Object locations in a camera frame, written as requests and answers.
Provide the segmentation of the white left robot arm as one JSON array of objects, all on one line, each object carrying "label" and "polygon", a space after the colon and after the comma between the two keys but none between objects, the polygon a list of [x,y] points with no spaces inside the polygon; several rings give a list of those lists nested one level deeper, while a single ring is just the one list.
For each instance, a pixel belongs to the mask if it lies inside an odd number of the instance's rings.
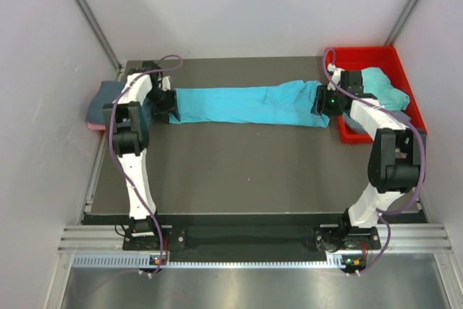
[{"label": "white left robot arm", "polygon": [[171,79],[155,61],[144,61],[127,73],[121,93],[103,106],[103,118],[109,151],[127,186],[128,221],[122,223],[124,250],[166,250],[164,232],[156,220],[146,157],[150,142],[148,120],[143,104],[150,103],[148,114],[156,121],[168,123],[180,119],[177,92]]}]

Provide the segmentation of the bright blue t shirt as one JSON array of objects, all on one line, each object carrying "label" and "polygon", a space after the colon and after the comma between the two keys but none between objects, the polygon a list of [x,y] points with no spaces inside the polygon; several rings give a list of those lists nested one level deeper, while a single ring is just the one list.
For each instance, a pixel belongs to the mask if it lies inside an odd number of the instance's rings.
[{"label": "bright blue t shirt", "polygon": [[248,88],[178,88],[180,118],[170,116],[169,122],[326,128],[329,117],[312,113],[318,86],[318,81],[293,80],[276,86]]}]

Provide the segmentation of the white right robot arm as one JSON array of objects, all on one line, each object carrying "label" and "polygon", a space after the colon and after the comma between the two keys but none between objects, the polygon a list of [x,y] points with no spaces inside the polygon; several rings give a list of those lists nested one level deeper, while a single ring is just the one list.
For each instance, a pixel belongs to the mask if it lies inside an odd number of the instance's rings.
[{"label": "white right robot arm", "polygon": [[316,229],[318,248],[329,253],[371,247],[377,249],[376,226],[382,215],[409,192],[417,192],[425,178],[426,135],[402,115],[388,111],[365,91],[361,71],[346,71],[329,64],[327,85],[317,88],[313,113],[340,116],[359,123],[373,141],[368,161],[368,185],[337,227]]}]

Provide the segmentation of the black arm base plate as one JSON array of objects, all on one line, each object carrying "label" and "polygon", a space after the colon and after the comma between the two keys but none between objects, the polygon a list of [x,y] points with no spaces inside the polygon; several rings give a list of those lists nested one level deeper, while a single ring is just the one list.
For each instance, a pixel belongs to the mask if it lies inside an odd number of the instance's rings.
[{"label": "black arm base plate", "polygon": [[162,251],[170,261],[321,261],[327,252],[379,250],[376,231],[340,237],[336,227],[182,226],[158,237],[126,237],[128,251]]}]

